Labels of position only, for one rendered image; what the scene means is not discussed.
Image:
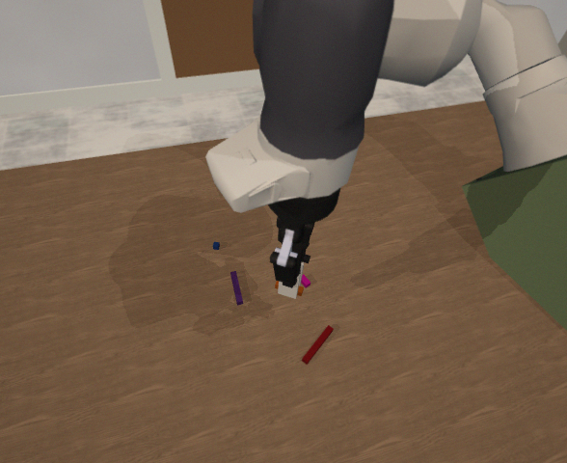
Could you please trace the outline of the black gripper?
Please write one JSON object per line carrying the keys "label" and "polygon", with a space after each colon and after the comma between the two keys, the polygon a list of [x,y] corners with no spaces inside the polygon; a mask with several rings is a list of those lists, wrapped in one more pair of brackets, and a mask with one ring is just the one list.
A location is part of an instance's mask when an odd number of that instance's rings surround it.
{"label": "black gripper", "polygon": [[269,204],[278,216],[278,240],[282,243],[282,248],[276,247],[270,256],[276,281],[279,281],[279,294],[296,299],[304,263],[309,263],[311,258],[306,255],[306,249],[310,245],[314,224],[333,212],[340,188],[330,196],[310,199],[299,197]]}

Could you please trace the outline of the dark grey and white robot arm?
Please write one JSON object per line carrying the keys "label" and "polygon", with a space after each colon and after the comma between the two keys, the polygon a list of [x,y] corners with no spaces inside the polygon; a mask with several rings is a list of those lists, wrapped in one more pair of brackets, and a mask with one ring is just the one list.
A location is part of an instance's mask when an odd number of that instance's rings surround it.
{"label": "dark grey and white robot arm", "polygon": [[503,170],[567,154],[567,57],[534,6],[254,0],[253,40],[261,114],[205,157],[233,211],[336,192],[348,183],[377,79],[426,87],[467,54],[486,91]]}

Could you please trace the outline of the orange rod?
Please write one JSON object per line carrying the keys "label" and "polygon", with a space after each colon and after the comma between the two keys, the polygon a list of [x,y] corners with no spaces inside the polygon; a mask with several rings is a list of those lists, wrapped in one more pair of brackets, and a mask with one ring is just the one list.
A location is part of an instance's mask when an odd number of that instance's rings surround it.
{"label": "orange rod", "polygon": [[[276,281],[275,288],[278,289],[278,287],[279,287],[279,281]],[[299,286],[297,295],[302,296],[303,290],[304,288],[302,286]]]}

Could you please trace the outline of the red rod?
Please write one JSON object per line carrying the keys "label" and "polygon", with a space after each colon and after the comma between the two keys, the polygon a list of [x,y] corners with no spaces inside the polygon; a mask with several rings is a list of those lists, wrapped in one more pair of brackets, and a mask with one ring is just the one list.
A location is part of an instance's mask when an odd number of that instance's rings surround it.
{"label": "red rod", "polygon": [[324,332],[320,335],[320,337],[316,340],[316,342],[313,344],[313,346],[310,348],[310,350],[306,353],[306,355],[303,357],[302,361],[307,365],[309,363],[309,361],[311,360],[311,358],[314,356],[314,354],[318,351],[318,349],[321,347],[321,345],[324,343],[324,341],[331,335],[331,333],[333,332],[333,328],[331,326],[327,326],[327,328],[324,330]]}

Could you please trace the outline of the purple rod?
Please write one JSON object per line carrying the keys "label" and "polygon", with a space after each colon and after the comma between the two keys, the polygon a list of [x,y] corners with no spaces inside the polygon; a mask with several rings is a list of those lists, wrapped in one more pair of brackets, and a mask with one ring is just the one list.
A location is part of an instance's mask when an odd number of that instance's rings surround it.
{"label": "purple rod", "polygon": [[240,286],[239,286],[239,283],[238,283],[236,271],[230,272],[230,275],[231,275],[232,285],[233,285],[234,294],[235,294],[235,298],[236,298],[236,303],[237,303],[237,305],[242,305],[243,299],[242,299],[242,295],[241,295]]}

